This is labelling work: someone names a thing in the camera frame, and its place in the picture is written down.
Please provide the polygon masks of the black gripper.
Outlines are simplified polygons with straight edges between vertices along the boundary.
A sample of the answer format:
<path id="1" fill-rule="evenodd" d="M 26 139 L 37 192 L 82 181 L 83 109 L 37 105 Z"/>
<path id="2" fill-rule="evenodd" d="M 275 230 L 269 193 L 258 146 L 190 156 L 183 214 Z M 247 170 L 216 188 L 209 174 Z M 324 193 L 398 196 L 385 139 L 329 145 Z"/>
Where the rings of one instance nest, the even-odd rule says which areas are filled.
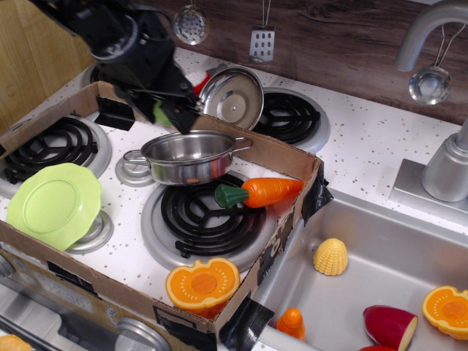
<path id="1" fill-rule="evenodd" d="M 153 107 L 161 108 L 171 124 L 187 135 L 202 109 L 192 84 L 176 65 L 175 45 L 152 12 L 122 15 L 122 37 L 97 53 L 97 63 L 115 86 L 116 94 L 140 115 L 155 122 Z"/>

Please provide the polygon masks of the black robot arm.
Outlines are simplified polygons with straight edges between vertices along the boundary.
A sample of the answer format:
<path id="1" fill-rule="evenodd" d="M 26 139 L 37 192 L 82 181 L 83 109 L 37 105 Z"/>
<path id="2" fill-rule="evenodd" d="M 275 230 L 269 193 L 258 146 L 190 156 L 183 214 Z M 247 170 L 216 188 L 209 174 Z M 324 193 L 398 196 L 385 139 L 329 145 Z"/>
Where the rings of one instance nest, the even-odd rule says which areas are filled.
<path id="1" fill-rule="evenodd" d="M 154 108 L 182 134 L 200 116 L 192 84 L 174 60 L 163 11 L 133 1 L 35 1 L 60 27 L 80 37 L 115 93 L 151 122 Z"/>

